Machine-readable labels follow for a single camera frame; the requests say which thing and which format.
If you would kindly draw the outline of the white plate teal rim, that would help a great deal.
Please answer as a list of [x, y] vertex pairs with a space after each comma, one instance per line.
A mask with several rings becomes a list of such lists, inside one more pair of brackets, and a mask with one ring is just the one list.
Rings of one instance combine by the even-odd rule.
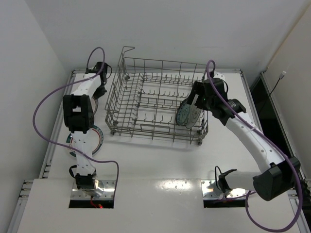
[[[104, 141], [104, 134], [103, 131], [96, 125], [93, 126], [91, 129], [91, 132], [89, 133], [90, 142], [92, 144], [92, 156], [94, 157], [101, 149]], [[69, 134], [66, 138], [66, 144], [69, 147], [73, 146], [73, 138], [72, 135]]]
[[188, 119], [185, 122], [185, 127], [187, 129], [192, 128], [198, 121], [199, 117], [201, 114], [201, 109], [197, 108], [196, 106], [194, 106], [191, 110], [190, 113], [188, 115]]

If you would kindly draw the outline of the blue floral green plate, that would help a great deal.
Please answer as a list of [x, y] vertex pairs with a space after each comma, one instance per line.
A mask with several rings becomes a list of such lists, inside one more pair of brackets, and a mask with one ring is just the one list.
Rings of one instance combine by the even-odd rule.
[[175, 115], [175, 124], [178, 126], [186, 126], [188, 128], [194, 125], [193, 120], [190, 120], [189, 117], [194, 110], [194, 107], [187, 103], [188, 99], [184, 99], [176, 112]]

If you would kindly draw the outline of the white plate green red rim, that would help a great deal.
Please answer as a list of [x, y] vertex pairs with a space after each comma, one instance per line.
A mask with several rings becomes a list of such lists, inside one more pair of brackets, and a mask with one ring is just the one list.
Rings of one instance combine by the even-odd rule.
[[95, 115], [98, 110], [99, 102], [94, 97], [91, 98], [91, 106], [92, 106], [93, 113]]

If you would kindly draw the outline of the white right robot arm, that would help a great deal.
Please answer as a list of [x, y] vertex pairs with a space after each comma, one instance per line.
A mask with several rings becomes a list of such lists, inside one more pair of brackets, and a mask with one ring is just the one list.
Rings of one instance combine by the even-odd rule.
[[210, 111], [214, 118], [220, 120], [242, 142], [260, 170], [259, 173], [251, 173], [234, 168], [220, 174], [217, 185], [222, 192], [243, 188], [256, 191], [262, 199], [270, 201], [295, 186], [300, 161], [296, 157], [282, 155], [267, 142], [267, 137], [252, 123], [241, 102], [227, 98], [221, 78], [195, 81], [187, 103]]

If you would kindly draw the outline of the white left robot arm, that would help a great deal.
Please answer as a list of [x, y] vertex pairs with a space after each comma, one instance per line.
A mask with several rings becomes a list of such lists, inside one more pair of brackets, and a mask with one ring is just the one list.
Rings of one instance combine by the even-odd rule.
[[89, 160], [92, 157], [90, 133], [95, 121], [91, 98], [98, 99], [106, 93], [108, 67], [107, 63], [97, 62], [94, 68], [87, 68], [78, 87], [63, 97], [64, 124], [76, 151], [76, 186], [91, 197], [99, 194], [96, 168]]

